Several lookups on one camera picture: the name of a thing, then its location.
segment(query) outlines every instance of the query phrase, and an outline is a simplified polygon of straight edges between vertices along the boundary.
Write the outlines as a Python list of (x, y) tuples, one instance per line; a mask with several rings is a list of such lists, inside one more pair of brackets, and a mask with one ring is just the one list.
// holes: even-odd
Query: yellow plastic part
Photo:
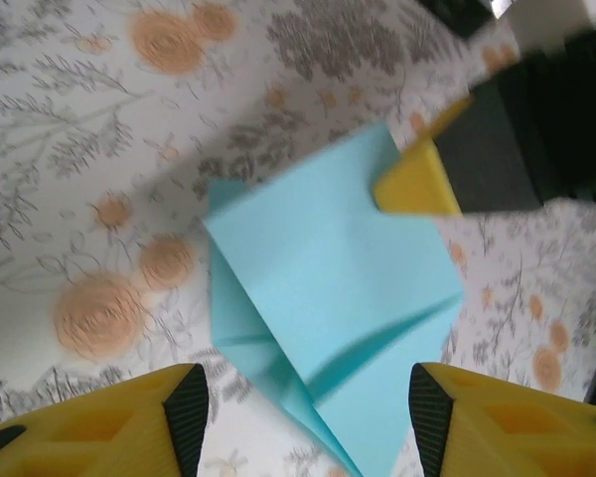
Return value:
[(377, 206), (391, 214), (461, 215), (433, 138), (471, 103), (461, 99), (446, 109), (402, 158), (374, 185)]
[(441, 477), (596, 477), (596, 406), (423, 367), (454, 399)]
[(0, 477), (179, 477), (162, 402), (177, 365), (13, 418), (27, 430), (0, 450)]

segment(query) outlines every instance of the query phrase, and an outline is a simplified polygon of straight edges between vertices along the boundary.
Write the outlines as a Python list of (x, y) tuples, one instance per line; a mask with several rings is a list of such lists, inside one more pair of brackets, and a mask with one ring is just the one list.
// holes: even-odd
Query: folded paper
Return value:
[(214, 345), (354, 475), (383, 477), (463, 289), (433, 223), (389, 216), (372, 182), (399, 158), (370, 126), (246, 193), (214, 182)]

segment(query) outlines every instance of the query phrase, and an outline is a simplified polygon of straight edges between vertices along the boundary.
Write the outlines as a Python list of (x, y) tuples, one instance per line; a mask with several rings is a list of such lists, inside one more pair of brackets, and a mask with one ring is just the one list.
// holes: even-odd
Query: blue paper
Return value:
[(371, 184), (399, 152), (383, 124), (252, 193), (211, 184), (213, 343), (353, 474), (388, 475), (410, 370), (434, 361), (463, 289), (431, 221)]

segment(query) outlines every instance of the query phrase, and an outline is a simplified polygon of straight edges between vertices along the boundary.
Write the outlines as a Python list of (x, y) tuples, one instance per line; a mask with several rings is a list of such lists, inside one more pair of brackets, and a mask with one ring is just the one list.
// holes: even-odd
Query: patterned surface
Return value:
[[(208, 181), (378, 117), (403, 146), (515, 57), (503, 25), (466, 46), (413, 0), (2, 0), (0, 421), (197, 361), (202, 475), (342, 476), (210, 347)], [(596, 209), (438, 226), (468, 294), (442, 361), (583, 398)], [(414, 445), (394, 472), (419, 475)]]

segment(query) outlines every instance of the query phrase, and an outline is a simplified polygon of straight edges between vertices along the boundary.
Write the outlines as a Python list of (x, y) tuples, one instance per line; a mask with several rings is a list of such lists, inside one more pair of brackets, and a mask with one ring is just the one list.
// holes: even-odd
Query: floral tablecloth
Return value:
[[(344, 475), (211, 347), (208, 183), (382, 117), (403, 147), (516, 56), (503, 24), (466, 45), (413, 0), (0, 1), (0, 421), (199, 362), (202, 475)], [(596, 208), (438, 227), (468, 296), (441, 360), (582, 399)], [(394, 474), (421, 475), (410, 436)]]

